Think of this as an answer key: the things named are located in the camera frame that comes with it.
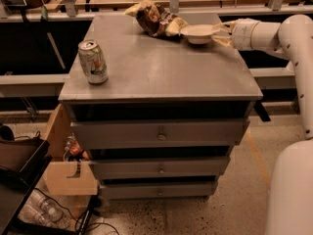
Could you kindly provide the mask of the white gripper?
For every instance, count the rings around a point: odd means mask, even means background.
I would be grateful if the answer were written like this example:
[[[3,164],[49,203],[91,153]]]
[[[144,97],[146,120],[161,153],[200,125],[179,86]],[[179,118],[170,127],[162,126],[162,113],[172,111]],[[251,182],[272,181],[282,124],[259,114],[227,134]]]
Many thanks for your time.
[[[259,21],[253,19],[238,19],[236,21],[215,24],[212,27],[214,30],[222,30],[227,33],[232,33],[231,38],[212,36],[212,40],[225,47],[235,47],[240,51],[249,51],[252,49],[252,33],[258,24]]]

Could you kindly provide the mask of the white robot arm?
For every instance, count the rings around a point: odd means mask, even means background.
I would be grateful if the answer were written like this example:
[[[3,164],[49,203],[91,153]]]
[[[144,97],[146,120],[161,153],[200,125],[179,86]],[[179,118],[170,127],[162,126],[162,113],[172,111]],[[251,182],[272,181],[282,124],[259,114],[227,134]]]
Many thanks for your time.
[[[304,139],[277,156],[271,173],[264,235],[313,235],[313,20],[302,14],[281,23],[237,19],[213,27],[213,39],[241,51],[262,51],[289,62],[297,106],[289,107]]]

